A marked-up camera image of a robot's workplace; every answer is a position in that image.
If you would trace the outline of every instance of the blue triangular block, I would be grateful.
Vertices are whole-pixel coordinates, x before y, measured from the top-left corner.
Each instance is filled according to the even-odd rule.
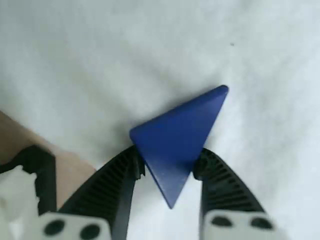
[[[219,86],[130,131],[168,206],[181,193],[228,93]]]

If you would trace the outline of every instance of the white fabric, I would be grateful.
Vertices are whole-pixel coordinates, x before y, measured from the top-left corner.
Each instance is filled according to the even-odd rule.
[[[226,84],[206,146],[292,240],[320,238],[319,63],[318,0],[0,0],[2,111],[98,168]],[[128,239],[197,239],[199,198],[190,179],[170,211],[148,174]]]

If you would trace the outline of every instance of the white plastic part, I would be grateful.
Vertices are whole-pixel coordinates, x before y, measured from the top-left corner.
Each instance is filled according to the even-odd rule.
[[[102,218],[57,212],[49,212],[39,216],[39,199],[36,196],[35,180],[36,174],[23,171],[23,167],[20,165],[0,174],[1,239],[81,240],[83,229],[87,226],[94,226],[96,236],[90,239],[111,240],[109,224]],[[57,220],[63,223],[63,228],[54,234],[52,228],[51,233],[46,231],[46,227]]]
[[[0,174],[1,238],[22,240],[32,220],[38,218],[36,177],[35,173],[23,171],[21,165]]]
[[[63,227],[56,232],[48,234],[46,228],[55,221],[63,223]],[[96,236],[92,238],[82,238],[82,231],[88,227],[94,226],[98,229]],[[34,232],[39,233],[37,238],[34,238]],[[57,212],[49,212],[41,215],[33,224],[28,228],[24,235],[23,240],[81,240],[81,239],[94,239],[94,240],[111,240],[111,232],[109,224],[106,220],[98,217],[88,217],[80,215],[70,215]]]
[[[225,224],[223,219],[227,219],[231,225]],[[271,227],[257,227],[253,220],[266,221]],[[204,217],[202,240],[288,240],[288,238],[263,212],[213,210]]]

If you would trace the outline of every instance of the ribbed rubber pad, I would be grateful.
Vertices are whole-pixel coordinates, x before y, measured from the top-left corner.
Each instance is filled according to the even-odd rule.
[[[110,225],[112,239],[124,240],[135,181],[144,171],[142,159],[132,146],[89,178],[59,212],[103,218]]]
[[[203,149],[194,166],[193,175],[202,180],[203,215],[211,210],[264,212],[240,178],[210,150]]]

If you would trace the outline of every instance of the screw hole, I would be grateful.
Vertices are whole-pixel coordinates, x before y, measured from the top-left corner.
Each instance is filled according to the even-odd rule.
[[[262,217],[253,218],[251,220],[251,226],[254,228],[267,229],[267,230],[271,230],[274,228],[271,222],[269,222],[267,219]]]
[[[49,222],[45,228],[44,228],[44,233],[47,236],[54,236],[60,233],[65,227],[65,221],[62,219],[58,220],[53,220]]]
[[[83,240],[95,239],[99,236],[100,227],[97,224],[90,224],[85,226],[80,233],[80,237]]]
[[[211,223],[219,227],[232,227],[232,222],[225,216],[215,216]]]

